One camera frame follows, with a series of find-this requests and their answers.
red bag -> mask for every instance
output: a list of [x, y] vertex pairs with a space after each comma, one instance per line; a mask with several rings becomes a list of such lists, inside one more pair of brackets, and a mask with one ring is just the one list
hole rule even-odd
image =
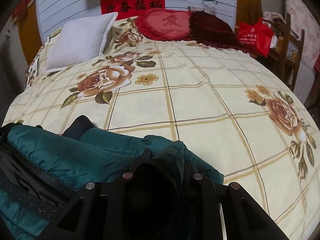
[[270, 43], [273, 31], [261, 23], [260, 18], [253, 26], [241, 23], [239, 28], [238, 40], [244, 47], [256, 54], [267, 57], [270, 51]]

heart-shaped pillow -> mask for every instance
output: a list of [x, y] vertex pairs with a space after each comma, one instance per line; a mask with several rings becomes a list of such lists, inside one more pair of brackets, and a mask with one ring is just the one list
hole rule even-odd
[[180, 41], [189, 39], [189, 12], [154, 8], [136, 19], [138, 30], [155, 41]]

white pillow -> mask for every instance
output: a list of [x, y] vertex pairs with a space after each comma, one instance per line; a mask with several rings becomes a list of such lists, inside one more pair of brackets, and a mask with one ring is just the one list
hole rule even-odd
[[47, 59], [44, 73], [101, 56], [117, 12], [67, 22]]

metal screw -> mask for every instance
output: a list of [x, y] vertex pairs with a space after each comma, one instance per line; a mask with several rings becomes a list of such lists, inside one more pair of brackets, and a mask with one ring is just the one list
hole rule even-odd
[[203, 178], [203, 176], [199, 173], [196, 173], [193, 175], [193, 178], [196, 179], [196, 180], [201, 180]]
[[86, 189], [93, 189], [95, 187], [95, 184], [93, 182], [88, 182], [86, 185], [85, 185], [85, 188]]
[[131, 179], [133, 174], [131, 172], [126, 172], [125, 174], [122, 175], [122, 178], [124, 179]]
[[240, 184], [237, 183], [237, 182], [231, 182], [230, 186], [233, 188], [233, 189], [240, 189]]

pink heart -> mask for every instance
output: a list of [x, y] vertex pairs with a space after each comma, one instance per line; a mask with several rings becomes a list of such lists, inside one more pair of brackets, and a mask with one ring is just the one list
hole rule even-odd
[[177, 40], [189, 33], [189, 14], [181, 11], [152, 11], [147, 18], [148, 27], [159, 36]]

